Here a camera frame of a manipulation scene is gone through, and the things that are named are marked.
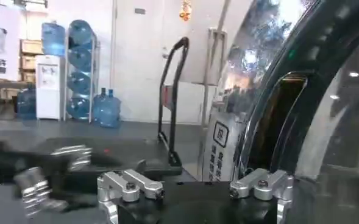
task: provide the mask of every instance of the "bolt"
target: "bolt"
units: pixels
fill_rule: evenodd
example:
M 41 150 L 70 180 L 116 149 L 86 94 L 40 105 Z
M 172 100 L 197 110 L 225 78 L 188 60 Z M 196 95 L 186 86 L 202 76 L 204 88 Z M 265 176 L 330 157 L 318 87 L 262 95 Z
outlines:
M 260 187 L 268 187 L 269 183 L 267 181 L 265 181 L 265 180 L 260 180 L 258 182 L 258 186 L 260 186 Z
M 238 198 L 238 197 L 239 197 L 239 192 L 238 192 L 238 190 L 236 190 L 236 189 L 231 189 L 231 190 L 229 190 L 229 196 L 230 196 L 231 198 Z
M 134 189 L 136 189 L 136 184 L 135 184 L 135 183 L 128 182 L 128 183 L 126 183 L 126 189 L 127 189 L 128 191 L 134 190 Z
M 164 197 L 165 197 L 165 190 L 159 189 L 159 190 L 156 192 L 156 199 L 162 200 Z

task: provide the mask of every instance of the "silver clamp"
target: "silver clamp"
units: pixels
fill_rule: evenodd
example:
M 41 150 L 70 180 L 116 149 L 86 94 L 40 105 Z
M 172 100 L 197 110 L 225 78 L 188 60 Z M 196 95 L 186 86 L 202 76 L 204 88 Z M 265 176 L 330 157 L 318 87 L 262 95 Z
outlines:
M 293 193 L 293 177 L 283 170 L 278 170 L 262 179 L 254 187 L 254 196 L 263 201 L 271 200 L 273 196 L 282 200 L 291 200 Z
M 248 197 L 250 190 L 262 179 L 267 177 L 268 171 L 257 169 L 244 178 L 231 182 L 229 194 L 232 198 Z
M 104 199 L 105 197 L 111 199 L 111 194 L 115 192 L 119 192 L 126 202 L 137 201 L 140 197 L 140 188 L 136 184 L 126 181 L 114 172 L 104 173 L 98 179 L 98 184 L 98 189 L 103 189 L 101 190 L 102 198 L 99 199 Z
M 107 221 L 111 224 L 118 224 L 118 207 L 111 202 L 114 198 L 137 201 L 140 189 L 146 198 L 159 200 L 164 197 L 161 182 L 152 181 L 134 170 L 125 170 L 121 175 L 107 172 L 97 178 L 99 209 L 107 214 Z
M 60 149 L 54 150 L 51 155 L 62 156 L 69 155 L 72 157 L 73 161 L 68 167 L 68 170 L 80 170 L 81 168 L 89 165 L 91 163 L 91 152 L 92 148 L 88 148 L 85 145 L 74 145 L 62 147 Z
M 273 196 L 278 198 L 277 224 L 285 223 L 286 214 L 291 208 L 293 183 L 292 176 L 288 176 L 285 171 L 278 170 L 266 180 L 259 181 L 254 189 L 254 196 L 260 200 L 271 200 Z
M 259 200 L 269 201 L 273 196 L 278 198 L 277 224 L 284 224 L 293 199 L 293 182 L 293 177 L 283 170 L 269 174 L 265 169 L 257 169 L 231 182 L 229 194 L 232 198 L 244 198 L 254 188 L 254 197 Z
M 122 177 L 139 186 L 146 198 L 163 199 L 164 189 L 161 182 L 152 181 L 134 170 L 125 170 Z
M 30 168 L 16 175 L 14 180 L 21 188 L 26 216 L 30 217 L 44 209 L 62 211 L 68 207 L 66 201 L 49 198 L 51 190 L 48 187 L 48 181 L 42 174 L 41 168 Z

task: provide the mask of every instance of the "water bottle rack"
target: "water bottle rack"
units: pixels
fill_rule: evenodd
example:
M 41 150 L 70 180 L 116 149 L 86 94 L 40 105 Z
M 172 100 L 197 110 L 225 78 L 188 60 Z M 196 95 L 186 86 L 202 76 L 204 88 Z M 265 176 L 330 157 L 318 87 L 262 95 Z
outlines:
M 98 91 L 98 80 L 99 80 L 99 51 L 100 51 L 100 42 L 96 38 L 96 35 L 93 35 L 92 47 L 91 47 L 91 74 L 90 74 L 90 93 L 88 94 L 88 100 L 90 102 L 88 109 L 88 123 L 92 122 L 92 111 L 93 111 L 93 98 Z M 63 120 L 66 121 L 67 118 L 71 118 L 71 115 L 68 114 L 66 108 L 68 100 L 70 99 L 71 89 L 68 88 L 68 78 L 71 73 L 76 70 L 76 68 L 69 62 L 68 58 L 69 50 L 69 31 L 66 31 L 65 34 L 65 84 L 64 84 L 64 101 L 63 101 Z

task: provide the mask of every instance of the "black machine base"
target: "black machine base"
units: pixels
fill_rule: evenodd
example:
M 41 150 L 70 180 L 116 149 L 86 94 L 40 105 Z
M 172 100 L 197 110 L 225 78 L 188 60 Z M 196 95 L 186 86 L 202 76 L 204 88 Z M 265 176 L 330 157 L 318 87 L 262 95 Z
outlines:
M 233 200 L 229 182 L 163 183 L 165 196 L 155 201 L 140 194 L 133 203 L 114 199 L 119 223 L 139 224 L 236 224 L 277 223 L 277 200 L 254 197 Z

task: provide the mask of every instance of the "blue water jug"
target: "blue water jug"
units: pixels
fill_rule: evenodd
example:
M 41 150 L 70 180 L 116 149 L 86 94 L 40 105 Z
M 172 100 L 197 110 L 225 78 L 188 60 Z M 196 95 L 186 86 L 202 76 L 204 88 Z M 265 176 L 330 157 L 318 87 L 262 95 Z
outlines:
M 120 125 L 119 113 L 121 101 L 114 97 L 113 90 L 108 91 L 108 97 L 101 102 L 98 122 L 102 127 L 116 128 Z
M 78 19 L 69 25 L 69 38 L 72 47 L 84 46 L 91 49 L 94 32 L 86 21 Z
M 90 73 L 82 71 L 74 71 L 71 76 L 68 77 L 67 86 L 74 93 L 90 94 L 91 85 Z
M 91 50 L 83 46 L 69 49 L 68 60 L 76 69 L 83 72 L 91 72 Z
M 17 94 L 17 117 L 22 119 L 36 119 L 36 92 L 33 84 L 28 83 L 26 89 Z
M 103 101 L 107 98 L 106 88 L 101 89 L 101 93 L 94 97 L 93 101 L 93 119 L 94 121 L 99 121 L 99 112 L 101 110 L 101 105 Z
M 57 25 L 55 22 L 43 23 L 41 25 L 41 39 L 44 54 L 64 57 L 64 27 Z
M 78 120 L 88 120 L 90 112 L 90 100 L 88 95 L 73 94 L 67 102 L 67 112 Z

